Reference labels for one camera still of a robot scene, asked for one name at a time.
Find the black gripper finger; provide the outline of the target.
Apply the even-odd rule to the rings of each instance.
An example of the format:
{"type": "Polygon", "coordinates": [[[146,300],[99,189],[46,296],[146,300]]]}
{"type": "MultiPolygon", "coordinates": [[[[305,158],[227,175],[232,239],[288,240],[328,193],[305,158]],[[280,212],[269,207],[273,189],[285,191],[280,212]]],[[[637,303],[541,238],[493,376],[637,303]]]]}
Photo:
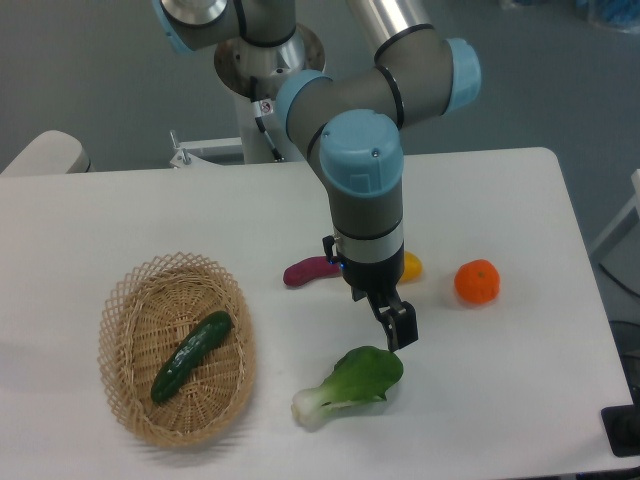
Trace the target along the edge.
{"type": "Polygon", "coordinates": [[[387,344],[395,344],[395,328],[392,309],[389,306],[387,297],[380,293],[368,292],[366,294],[369,305],[376,320],[382,325],[387,337],[387,344]]]}
{"type": "Polygon", "coordinates": [[[396,290],[387,295],[386,302],[383,318],[388,349],[397,351],[418,340],[416,311],[411,303],[400,298],[396,290]]]}

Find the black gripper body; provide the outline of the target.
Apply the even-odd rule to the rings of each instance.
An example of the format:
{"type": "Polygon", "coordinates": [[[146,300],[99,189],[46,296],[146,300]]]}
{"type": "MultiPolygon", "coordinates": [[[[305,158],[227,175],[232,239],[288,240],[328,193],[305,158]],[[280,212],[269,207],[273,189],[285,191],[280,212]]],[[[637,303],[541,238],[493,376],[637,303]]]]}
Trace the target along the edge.
{"type": "Polygon", "coordinates": [[[329,264],[340,268],[354,301],[399,302],[397,284],[404,273],[404,242],[393,235],[354,239],[329,235],[322,239],[329,264]]]}

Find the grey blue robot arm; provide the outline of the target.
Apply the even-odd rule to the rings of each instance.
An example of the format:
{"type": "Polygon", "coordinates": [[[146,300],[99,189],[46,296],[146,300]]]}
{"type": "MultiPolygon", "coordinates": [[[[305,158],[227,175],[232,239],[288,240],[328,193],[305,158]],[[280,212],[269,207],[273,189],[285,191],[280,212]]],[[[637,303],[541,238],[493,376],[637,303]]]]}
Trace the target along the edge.
{"type": "Polygon", "coordinates": [[[354,300],[366,299],[390,350],[416,341],[414,307],[396,287],[404,269],[399,133],[478,95],[473,47],[436,32],[420,1],[352,1],[373,67],[349,79],[324,71],[323,47],[291,1],[157,1],[178,52],[215,50],[221,82],[247,104],[247,162],[305,160],[323,184],[333,231],[326,259],[354,300]]]}

